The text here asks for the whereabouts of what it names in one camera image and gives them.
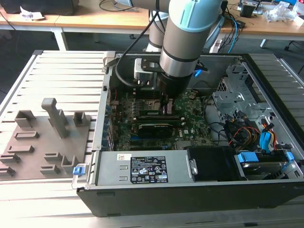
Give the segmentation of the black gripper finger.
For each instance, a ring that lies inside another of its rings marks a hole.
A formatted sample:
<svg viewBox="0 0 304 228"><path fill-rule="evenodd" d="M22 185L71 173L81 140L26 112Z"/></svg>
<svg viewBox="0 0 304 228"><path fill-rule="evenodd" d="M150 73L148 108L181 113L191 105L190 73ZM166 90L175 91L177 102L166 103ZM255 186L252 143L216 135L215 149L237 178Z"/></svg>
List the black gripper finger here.
<svg viewBox="0 0 304 228"><path fill-rule="evenodd" d="M167 95L165 93L162 93L160 98L160 104L161 104L160 110L162 114L166 114L165 107L167 103L168 103Z"/></svg>

